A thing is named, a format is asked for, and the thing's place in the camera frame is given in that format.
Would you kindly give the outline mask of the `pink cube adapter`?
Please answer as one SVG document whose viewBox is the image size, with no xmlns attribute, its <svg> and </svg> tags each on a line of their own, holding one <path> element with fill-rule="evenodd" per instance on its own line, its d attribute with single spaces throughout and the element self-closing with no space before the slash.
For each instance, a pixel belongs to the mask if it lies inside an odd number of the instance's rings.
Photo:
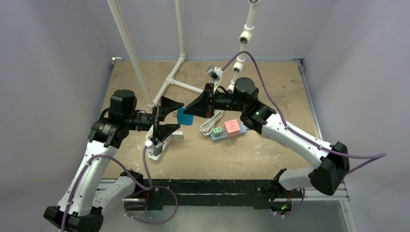
<svg viewBox="0 0 410 232">
<path fill-rule="evenodd" d="M 224 130 L 227 138 L 235 137 L 240 134 L 240 125 L 236 119 L 224 122 Z"/>
</svg>

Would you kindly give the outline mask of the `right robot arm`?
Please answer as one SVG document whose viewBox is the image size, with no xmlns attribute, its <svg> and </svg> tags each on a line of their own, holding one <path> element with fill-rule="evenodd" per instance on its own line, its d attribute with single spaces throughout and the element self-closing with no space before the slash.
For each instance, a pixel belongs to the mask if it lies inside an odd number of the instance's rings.
<svg viewBox="0 0 410 232">
<path fill-rule="evenodd" d="M 247 77 L 237 79 L 232 93 L 219 92 L 213 83 L 207 83 L 184 113 L 211 118 L 216 110 L 240 112 L 240 120 L 248 129 L 283 144 L 310 164 L 306 168 L 280 170 L 271 184 L 276 196 L 297 188 L 315 188 L 332 196 L 350 170 L 349 159 L 344 156 L 347 147 L 341 142 L 325 142 L 292 126 L 279 111 L 262 103 L 258 95 L 258 88 Z"/>
</svg>

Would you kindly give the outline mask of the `white USB power strip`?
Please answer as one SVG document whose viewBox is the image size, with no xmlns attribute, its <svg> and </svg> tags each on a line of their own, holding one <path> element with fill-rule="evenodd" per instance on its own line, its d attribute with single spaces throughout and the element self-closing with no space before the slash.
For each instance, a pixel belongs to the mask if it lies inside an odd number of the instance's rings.
<svg viewBox="0 0 410 232">
<path fill-rule="evenodd" d="M 148 158 L 155 162 L 161 161 L 163 158 L 166 149 L 168 148 L 172 138 L 168 136 L 164 142 L 159 141 L 156 145 L 146 136 L 145 146 L 146 146 L 146 153 Z"/>
</svg>

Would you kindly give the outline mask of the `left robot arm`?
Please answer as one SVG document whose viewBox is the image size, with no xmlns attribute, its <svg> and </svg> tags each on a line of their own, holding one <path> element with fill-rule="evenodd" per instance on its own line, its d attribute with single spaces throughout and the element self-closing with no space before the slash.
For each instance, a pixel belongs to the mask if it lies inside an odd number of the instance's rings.
<svg viewBox="0 0 410 232">
<path fill-rule="evenodd" d="M 62 232 L 97 232 L 104 216 L 124 198 L 158 191 L 150 174 L 124 169 L 114 184 L 97 194 L 97 189 L 109 162 L 130 131 L 150 131 L 144 151 L 161 152 L 165 140 L 180 128 L 165 124 L 166 116 L 183 107 L 183 103 L 161 97 L 160 105 L 151 113 L 136 109 L 137 97 L 132 90 L 119 89 L 110 98 L 110 105 L 92 125 L 82 162 L 64 196 L 55 206 L 49 206 L 44 218 Z"/>
</svg>

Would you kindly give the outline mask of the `green plug adapter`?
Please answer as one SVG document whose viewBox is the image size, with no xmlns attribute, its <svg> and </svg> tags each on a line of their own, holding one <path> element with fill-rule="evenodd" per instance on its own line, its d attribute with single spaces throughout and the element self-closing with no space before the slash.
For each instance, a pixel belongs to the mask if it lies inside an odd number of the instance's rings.
<svg viewBox="0 0 410 232">
<path fill-rule="evenodd" d="M 214 136 L 220 136 L 223 133 L 222 127 L 216 127 L 212 130 Z"/>
</svg>

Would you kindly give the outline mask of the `blue plug adapter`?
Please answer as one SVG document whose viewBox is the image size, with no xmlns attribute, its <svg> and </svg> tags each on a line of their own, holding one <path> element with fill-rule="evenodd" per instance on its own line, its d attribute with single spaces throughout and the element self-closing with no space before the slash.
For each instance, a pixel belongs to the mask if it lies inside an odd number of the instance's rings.
<svg viewBox="0 0 410 232">
<path fill-rule="evenodd" d="M 184 113 L 185 107 L 181 107 L 173 112 L 176 122 L 180 125 L 191 126 L 193 124 L 193 116 Z"/>
</svg>

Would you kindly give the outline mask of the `white plug adapter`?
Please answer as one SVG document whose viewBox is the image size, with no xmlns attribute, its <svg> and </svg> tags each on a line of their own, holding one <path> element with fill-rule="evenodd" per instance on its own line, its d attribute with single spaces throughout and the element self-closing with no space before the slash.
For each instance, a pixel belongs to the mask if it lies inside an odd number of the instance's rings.
<svg viewBox="0 0 410 232">
<path fill-rule="evenodd" d="M 185 134 L 182 131 L 175 131 L 171 134 L 171 139 L 175 141 L 183 141 L 185 140 Z"/>
</svg>

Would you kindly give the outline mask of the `light blue power strip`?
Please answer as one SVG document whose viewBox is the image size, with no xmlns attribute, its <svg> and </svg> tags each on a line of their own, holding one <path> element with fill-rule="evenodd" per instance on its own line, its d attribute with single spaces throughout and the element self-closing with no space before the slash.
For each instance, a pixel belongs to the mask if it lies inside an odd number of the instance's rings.
<svg viewBox="0 0 410 232">
<path fill-rule="evenodd" d="M 242 135 L 244 135 L 247 131 L 248 131 L 248 128 L 247 128 L 244 124 L 240 124 L 240 134 L 239 134 L 238 136 L 235 136 L 235 137 L 242 136 Z M 225 139 L 230 139 L 230 138 L 227 138 L 224 129 L 223 129 L 222 135 L 220 135 L 220 136 L 214 136 L 214 135 L 213 135 L 213 132 L 211 132 L 210 136 L 211 136 L 211 140 L 212 140 L 213 142 L 222 141 L 222 140 L 225 140 Z"/>
</svg>

